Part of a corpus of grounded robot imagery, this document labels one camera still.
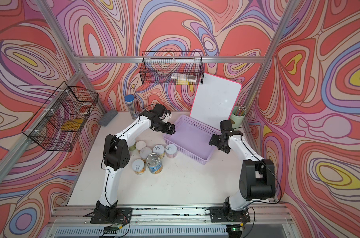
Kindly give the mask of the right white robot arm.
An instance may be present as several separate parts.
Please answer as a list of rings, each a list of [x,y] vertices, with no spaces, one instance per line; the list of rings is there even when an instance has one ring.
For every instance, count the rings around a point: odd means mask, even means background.
[[[244,139],[243,132],[233,129],[230,120],[220,122],[220,132],[220,135],[212,135],[209,144],[226,154],[235,152],[242,165],[238,192],[228,196],[221,207],[210,207],[210,220],[212,223],[245,224],[250,221],[248,208],[251,204],[276,195],[275,165],[257,154]]]

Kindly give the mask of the purple plastic basket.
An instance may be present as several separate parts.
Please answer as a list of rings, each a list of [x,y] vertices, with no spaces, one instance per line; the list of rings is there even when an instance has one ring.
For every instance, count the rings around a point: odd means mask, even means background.
[[[178,151],[200,164],[206,164],[216,147],[209,144],[211,137],[220,131],[189,116],[181,115],[174,122],[175,133],[165,134],[166,144],[174,144]]]

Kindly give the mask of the blue Progresso soup can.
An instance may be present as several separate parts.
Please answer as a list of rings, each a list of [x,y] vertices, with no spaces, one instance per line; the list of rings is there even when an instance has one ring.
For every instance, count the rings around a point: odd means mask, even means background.
[[[152,174],[158,174],[163,169],[161,158],[156,153],[149,154],[146,158],[146,163]]]

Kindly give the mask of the small can white plastic lid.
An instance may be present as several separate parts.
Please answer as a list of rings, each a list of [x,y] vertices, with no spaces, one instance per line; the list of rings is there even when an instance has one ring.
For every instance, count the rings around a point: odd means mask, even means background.
[[[136,150],[138,152],[140,152],[143,148],[146,147],[146,142],[145,141],[138,141],[136,144],[135,144],[135,147],[136,147]]]

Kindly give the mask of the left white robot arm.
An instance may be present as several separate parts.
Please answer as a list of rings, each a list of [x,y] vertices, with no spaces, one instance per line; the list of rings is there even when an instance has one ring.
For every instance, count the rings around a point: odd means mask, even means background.
[[[117,208],[118,188],[123,169],[129,164],[129,147],[143,132],[151,129],[172,135],[175,125],[168,122],[171,111],[162,104],[154,104],[153,109],[142,111],[137,119],[123,131],[105,138],[101,169],[105,171],[105,180],[94,211],[89,214],[92,224],[128,224],[130,218],[126,212]]]

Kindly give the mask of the small can frosted lid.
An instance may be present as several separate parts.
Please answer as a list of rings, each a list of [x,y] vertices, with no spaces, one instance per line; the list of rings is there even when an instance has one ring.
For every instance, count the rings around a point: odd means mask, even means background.
[[[149,147],[144,147],[140,150],[139,155],[141,159],[146,163],[147,157],[152,153],[152,149]]]

